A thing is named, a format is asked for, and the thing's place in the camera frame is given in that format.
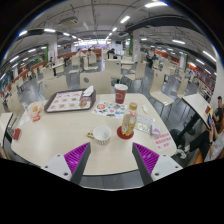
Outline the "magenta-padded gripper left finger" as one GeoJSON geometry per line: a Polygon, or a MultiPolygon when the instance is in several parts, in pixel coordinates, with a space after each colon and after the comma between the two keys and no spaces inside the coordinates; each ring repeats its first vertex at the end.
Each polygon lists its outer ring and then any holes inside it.
{"type": "Polygon", "coordinates": [[[90,153],[90,143],[85,143],[66,154],[56,154],[42,169],[79,185],[90,153]]]}

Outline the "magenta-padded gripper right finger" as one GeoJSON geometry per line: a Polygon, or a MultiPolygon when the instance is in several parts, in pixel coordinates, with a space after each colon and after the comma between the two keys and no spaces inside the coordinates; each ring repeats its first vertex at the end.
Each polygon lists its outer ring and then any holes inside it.
{"type": "Polygon", "coordinates": [[[182,169],[170,156],[166,154],[159,155],[137,143],[132,145],[132,153],[144,185],[182,169]]]}

